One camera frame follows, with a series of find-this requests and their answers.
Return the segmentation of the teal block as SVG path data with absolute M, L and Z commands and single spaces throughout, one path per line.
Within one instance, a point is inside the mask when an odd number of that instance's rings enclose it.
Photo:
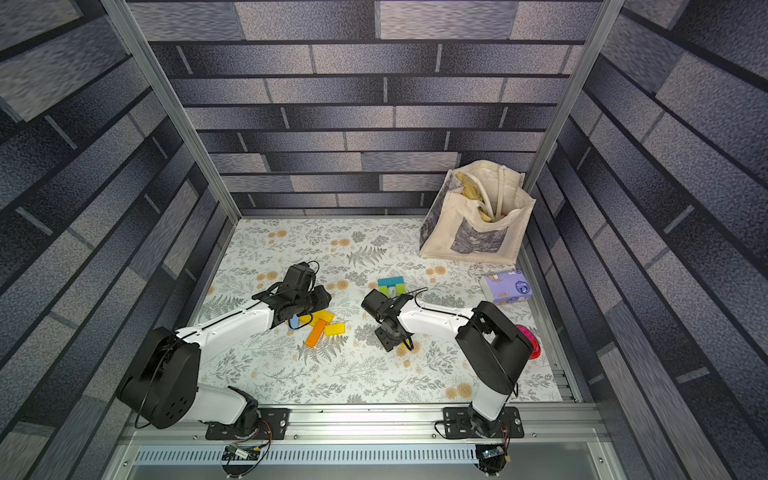
M 397 277 L 388 277 L 388 278 L 382 278 L 378 280 L 378 286 L 379 287 L 396 287 L 398 285 L 404 285 L 405 281 L 402 276 Z

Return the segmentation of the long yellow block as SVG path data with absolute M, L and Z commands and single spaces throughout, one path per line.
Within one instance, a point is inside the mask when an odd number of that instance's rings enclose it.
M 327 312 L 325 310 L 314 312 L 311 314 L 310 325 L 315 326 L 316 323 L 320 320 L 326 323 L 332 323 L 334 318 L 335 318 L 335 315 L 333 313 Z

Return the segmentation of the small yellow block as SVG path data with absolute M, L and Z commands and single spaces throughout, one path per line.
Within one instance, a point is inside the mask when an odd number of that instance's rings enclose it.
M 324 334 L 326 337 L 343 335 L 346 332 L 344 323 L 328 324 L 325 326 Z

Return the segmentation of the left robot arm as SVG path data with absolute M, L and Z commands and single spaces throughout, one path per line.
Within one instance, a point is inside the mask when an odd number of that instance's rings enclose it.
M 310 262 L 294 264 L 250 304 L 195 326 L 148 332 L 118 384 L 117 399 L 157 429 L 198 421 L 251 437 L 262 425 L 258 401 L 236 387 L 205 384 L 200 368 L 246 338 L 326 309 L 331 295 L 316 274 Z

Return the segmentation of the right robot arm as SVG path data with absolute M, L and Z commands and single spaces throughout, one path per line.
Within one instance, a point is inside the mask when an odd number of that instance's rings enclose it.
M 536 349 L 535 337 L 513 324 L 493 303 L 451 308 L 422 302 L 418 295 L 390 298 L 370 291 L 361 307 L 377 323 L 375 335 L 386 351 L 399 345 L 411 350 L 417 334 L 453 340 L 480 382 L 466 412 L 445 422 L 445 436 L 464 429 L 490 438 L 502 432 L 502 412 L 518 391 L 518 380 Z

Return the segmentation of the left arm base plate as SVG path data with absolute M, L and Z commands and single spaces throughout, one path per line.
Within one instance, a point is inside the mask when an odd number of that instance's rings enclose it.
M 233 442 L 283 440 L 290 413 L 291 410 L 287 408 L 258 407 L 246 410 L 234 424 L 208 423 L 205 439 Z

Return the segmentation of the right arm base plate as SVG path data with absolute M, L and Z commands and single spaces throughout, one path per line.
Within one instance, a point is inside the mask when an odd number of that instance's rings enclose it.
M 525 436 L 517 408 L 506 406 L 495 420 L 488 420 L 469 406 L 445 407 L 437 432 L 448 440 L 518 439 Z

